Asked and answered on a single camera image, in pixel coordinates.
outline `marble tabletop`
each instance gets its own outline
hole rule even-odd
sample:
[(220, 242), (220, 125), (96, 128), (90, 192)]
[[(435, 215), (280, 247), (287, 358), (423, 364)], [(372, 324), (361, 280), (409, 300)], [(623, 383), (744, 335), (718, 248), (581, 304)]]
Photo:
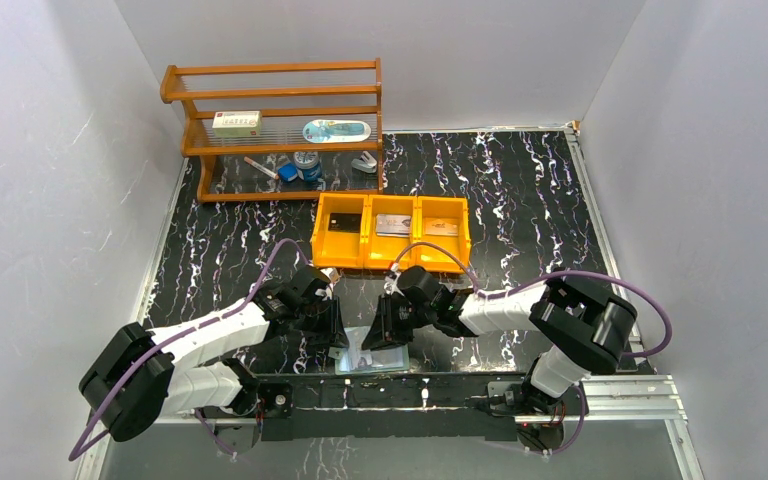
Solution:
[[(605, 272), (591, 214), (562, 131), (486, 131), (390, 134), (384, 137), (385, 193), (465, 197), (470, 209), (471, 263), (489, 289), (512, 287), (554, 267)], [(356, 153), (323, 154), (320, 188), (345, 190), (374, 184), (353, 171)], [(281, 158), (256, 160), (274, 166)], [(223, 159), (214, 190), (269, 190), (237, 159)], [(315, 201), (200, 205), (199, 163), (186, 166), (162, 259), (146, 310), (147, 327), (206, 315), (242, 298), (272, 246), (298, 241), (310, 255)], [(290, 254), (272, 276), (289, 278), (300, 264)], [(466, 285), (462, 277), (447, 281)], [(382, 290), (380, 272), (346, 273), (334, 287), (346, 327), (372, 322)], [(416, 372), (526, 371), (550, 343), (539, 332), (509, 331), (480, 338), (449, 338), (425, 327), (409, 346)], [(235, 352), (255, 373), (330, 373), (334, 360), (312, 350), (300, 334)]]

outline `marker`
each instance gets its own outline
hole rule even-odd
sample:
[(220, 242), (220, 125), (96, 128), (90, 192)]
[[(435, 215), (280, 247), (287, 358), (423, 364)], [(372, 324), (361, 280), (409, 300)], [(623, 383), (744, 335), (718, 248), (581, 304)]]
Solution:
[(252, 167), (254, 167), (254, 168), (256, 168), (256, 169), (260, 170), (261, 172), (263, 172), (263, 173), (265, 173), (265, 174), (267, 174), (267, 175), (269, 175), (269, 176), (270, 176), (270, 177), (272, 177), (273, 179), (275, 179), (275, 180), (278, 180), (278, 174), (277, 174), (277, 173), (275, 173), (275, 172), (273, 172), (272, 170), (270, 170), (270, 169), (268, 169), (268, 168), (264, 167), (263, 165), (261, 165), (261, 164), (259, 164), (259, 163), (255, 162), (254, 160), (252, 160), (252, 159), (251, 159), (251, 158), (249, 158), (249, 157), (243, 157), (243, 160), (245, 160), (245, 161), (246, 161), (246, 163), (248, 163), (248, 164), (249, 164), (249, 165), (251, 165)]

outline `wooden shelf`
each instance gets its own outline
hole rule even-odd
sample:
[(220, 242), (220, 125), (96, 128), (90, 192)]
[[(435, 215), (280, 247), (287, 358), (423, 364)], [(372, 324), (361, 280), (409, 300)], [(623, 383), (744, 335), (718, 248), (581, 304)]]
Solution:
[[(363, 73), (369, 71), (369, 78), (358, 81), (349, 76), (342, 80), (334, 75)], [(318, 72), (330, 72), (315, 85)], [(277, 79), (292, 78), (292, 85), (273, 86)], [(247, 80), (260, 76), (261, 81), (245, 88)], [(197, 102), (228, 99), (253, 99), (276, 97), (317, 97), (317, 96), (375, 96), (374, 105), (329, 106), (298, 108), (260, 108), (262, 116), (261, 135), (253, 138), (219, 138), (212, 128), (216, 106), (199, 110)], [(198, 156), (201, 161), (202, 177), (198, 198), (201, 202), (249, 201), (274, 199), (318, 198), (320, 192), (256, 192), (256, 193), (211, 193), (210, 179), (218, 155), (245, 155), (292, 152), (378, 152), (378, 189), (355, 190), (347, 193), (381, 193), (383, 191), (384, 148), (381, 126), (381, 61), (361, 62), (319, 62), (286, 63), (271, 65), (225, 65), (215, 67), (177, 67), (170, 65), (160, 85), (160, 98), (165, 103), (181, 102), (186, 114), (184, 135), (181, 139), (181, 154)], [(227, 108), (226, 110), (246, 110)], [(372, 128), (367, 141), (356, 143), (310, 143), (302, 129), (311, 120), (340, 118), (361, 120)]]

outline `yellow storage bin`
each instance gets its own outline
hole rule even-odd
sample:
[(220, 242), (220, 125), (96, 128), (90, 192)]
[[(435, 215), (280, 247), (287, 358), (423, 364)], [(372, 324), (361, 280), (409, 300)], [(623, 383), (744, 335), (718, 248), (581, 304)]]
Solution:
[[(416, 197), (402, 197), (396, 195), (370, 195), (367, 205), (369, 215), (367, 253), (364, 266), (370, 269), (386, 270), (396, 256), (411, 242), (411, 236), (391, 237), (376, 233), (377, 217), (380, 214), (410, 215), (414, 217), (416, 210)], [(402, 270), (414, 264), (416, 248), (402, 257), (399, 266)]]
[[(469, 254), (472, 250), (472, 240), (469, 237), (469, 207), (465, 198), (419, 197), (416, 214), (414, 214), (412, 241), (430, 242), (439, 245), (458, 260), (469, 265)], [(426, 231), (429, 219), (439, 219), (442, 222), (457, 226), (457, 236), (431, 235)], [(430, 247), (416, 247), (414, 261), (416, 265), (425, 267), (430, 272), (460, 273), (462, 270), (449, 257)]]
[[(367, 195), (323, 193), (316, 209), (316, 225), (310, 243), (313, 248), (313, 264), (317, 267), (361, 268), (366, 258), (369, 232)], [(361, 215), (359, 232), (329, 230), (332, 213), (357, 213)]]

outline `white wall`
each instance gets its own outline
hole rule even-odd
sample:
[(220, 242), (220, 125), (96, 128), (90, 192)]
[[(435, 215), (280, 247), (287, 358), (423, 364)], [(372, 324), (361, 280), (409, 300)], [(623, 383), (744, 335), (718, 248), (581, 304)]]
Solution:
[(170, 64), (381, 57), (384, 127), (427, 130), (582, 118), (643, 0), (117, 4), (158, 78)]
[(768, 478), (768, 2), (648, 1), (582, 132), (620, 268), (674, 316), (655, 360), (706, 478)]
[(112, 0), (0, 0), (0, 479), (73, 475), (78, 380), (133, 319), (180, 129)]

